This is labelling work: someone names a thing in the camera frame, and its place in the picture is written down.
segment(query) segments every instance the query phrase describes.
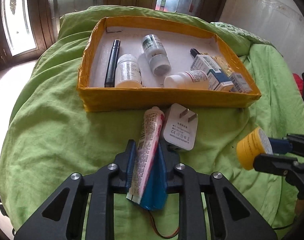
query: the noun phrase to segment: medicine bottle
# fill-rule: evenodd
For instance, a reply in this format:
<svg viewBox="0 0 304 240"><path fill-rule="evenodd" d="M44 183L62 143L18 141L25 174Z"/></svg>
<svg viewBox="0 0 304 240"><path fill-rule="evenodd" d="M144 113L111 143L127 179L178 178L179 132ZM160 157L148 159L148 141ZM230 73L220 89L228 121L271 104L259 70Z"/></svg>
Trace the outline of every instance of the medicine bottle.
<svg viewBox="0 0 304 240"><path fill-rule="evenodd" d="M116 88L141 88L142 76L137 58L131 54L119 57L115 71Z"/></svg>
<svg viewBox="0 0 304 240"><path fill-rule="evenodd" d="M164 76L171 71L166 51L156 35L146 35L142 40L142 46L145 57L155 76Z"/></svg>
<svg viewBox="0 0 304 240"><path fill-rule="evenodd" d="M208 90L209 81L202 70L184 71L165 77L164 88Z"/></svg>

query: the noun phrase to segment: metal prongs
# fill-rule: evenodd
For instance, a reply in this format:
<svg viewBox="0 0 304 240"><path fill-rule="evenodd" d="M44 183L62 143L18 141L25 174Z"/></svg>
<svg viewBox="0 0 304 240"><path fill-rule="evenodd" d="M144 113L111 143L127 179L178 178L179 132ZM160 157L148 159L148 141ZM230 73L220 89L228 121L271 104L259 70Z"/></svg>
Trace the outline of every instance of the metal prongs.
<svg viewBox="0 0 304 240"><path fill-rule="evenodd" d="M195 118L197 118L197 114L193 114L193 116L189 117L188 122L193 121Z"/></svg>
<svg viewBox="0 0 304 240"><path fill-rule="evenodd" d="M185 108L185 110L180 114L180 118L182 118L183 116L185 116L188 113L189 109Z"/></svg>

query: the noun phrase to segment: window frame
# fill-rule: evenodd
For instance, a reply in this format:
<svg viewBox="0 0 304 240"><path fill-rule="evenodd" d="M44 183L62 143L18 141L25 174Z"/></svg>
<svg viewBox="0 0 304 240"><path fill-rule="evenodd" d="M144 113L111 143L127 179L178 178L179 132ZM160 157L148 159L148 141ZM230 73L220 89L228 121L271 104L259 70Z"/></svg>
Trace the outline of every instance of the window frame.
<svg viewBox="0 0 304 240"><path fill-rule="evenodd" d="M38 59L54 43L48 0L27 0L27 9L36 48L12 56L3 28L0 0L0 71Z"/></svg>

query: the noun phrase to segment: black marker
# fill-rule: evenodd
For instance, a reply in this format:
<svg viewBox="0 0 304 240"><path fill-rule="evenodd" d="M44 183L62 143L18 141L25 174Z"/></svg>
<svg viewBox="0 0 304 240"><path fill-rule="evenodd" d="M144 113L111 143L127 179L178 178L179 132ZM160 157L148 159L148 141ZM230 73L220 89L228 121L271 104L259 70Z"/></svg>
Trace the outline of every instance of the black marker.
<svg viewBox="0 0 304 240"><path fill-rule="evenodd" d="M201 53L199 53L198 51L197 51L197 49L191 49L190 50L190 53L191 53L191 55L192 55L192 57L196 57L196 55L200 55Z"/></svg>
<svg viewBox="0 0 304 240"><path fill-rule="evenodd" d="M111 54L109 58L109 63L107 65L107 71L105 76L104 87L113 88L115 82L115 70L117 65L117 59L119 58L119 46L121 44L120 40L115 40L111 49Z"/></svg>

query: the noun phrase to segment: red cloth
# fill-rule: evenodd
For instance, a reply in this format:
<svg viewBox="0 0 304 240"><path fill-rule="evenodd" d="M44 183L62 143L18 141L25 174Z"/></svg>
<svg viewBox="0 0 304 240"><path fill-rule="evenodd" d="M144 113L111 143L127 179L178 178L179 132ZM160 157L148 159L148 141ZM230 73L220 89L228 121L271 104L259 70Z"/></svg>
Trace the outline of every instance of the red cloth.
<svg viewBox="0 0 304 240"><path fill-rule="evenodd" d="M293 73L293 77L294 77L294 80L295 80L296 84L298 85L298 88L300 90L301 95L303 95L304 82L303 82L302 78L300 78L300 76L298 74L295 74L295 73Z"/></svg>

